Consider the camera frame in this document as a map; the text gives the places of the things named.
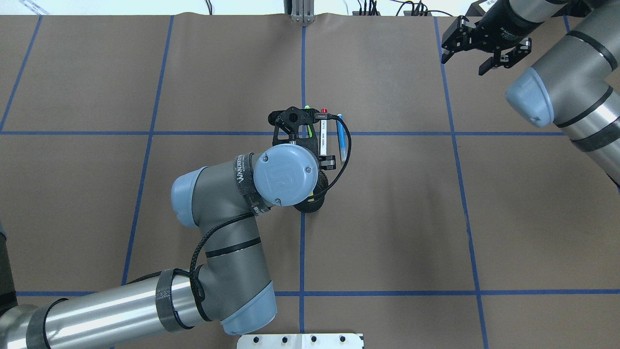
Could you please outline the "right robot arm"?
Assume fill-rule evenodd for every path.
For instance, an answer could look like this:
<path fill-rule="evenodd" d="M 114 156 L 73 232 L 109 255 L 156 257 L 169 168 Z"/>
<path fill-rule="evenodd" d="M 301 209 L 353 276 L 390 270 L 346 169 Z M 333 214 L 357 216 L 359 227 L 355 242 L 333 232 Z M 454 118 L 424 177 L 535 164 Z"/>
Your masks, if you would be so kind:
<path fill-rule="evenodd" d="M 498 0 L 478 22 L 458 16 L 441 38 L 441 62 L 479 49 L 479 75 L 511 68 L 531 53 L 535 29 L 567 0 Z M 589 13 L 506 90 L 509 105 L 536 127 L 554 124 L 618 185 L 620 98 L 605 78 L 619 68 L 617 0 L 587 0 Z"/>

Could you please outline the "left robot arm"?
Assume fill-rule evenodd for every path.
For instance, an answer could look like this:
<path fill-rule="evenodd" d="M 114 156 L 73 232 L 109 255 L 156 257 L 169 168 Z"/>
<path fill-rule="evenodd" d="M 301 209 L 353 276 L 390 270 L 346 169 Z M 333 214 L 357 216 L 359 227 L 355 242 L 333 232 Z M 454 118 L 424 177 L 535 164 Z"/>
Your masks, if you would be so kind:
<path fill-rule="evenodd" d="M 107 349 L 120 343 L 189 331 L 219 321 L 228 335 L 246 335 L 277 314 L 256 217 L 272 207 L 312 201 L 334 156 L 319 153 L 325 130 L 317 122 L 338 122 L 352 145 L 341 115 L 291 107 L 271 112 L 272 146 L 244 153 L 216 166 L 178 177 L 170 193 L 178 221 L 197 228 L 201 239 L 189 266 L 139 277 L 123 286 L 44 306 L 18 304 L 1 232 L 1 347 L 3 349 Z"/>

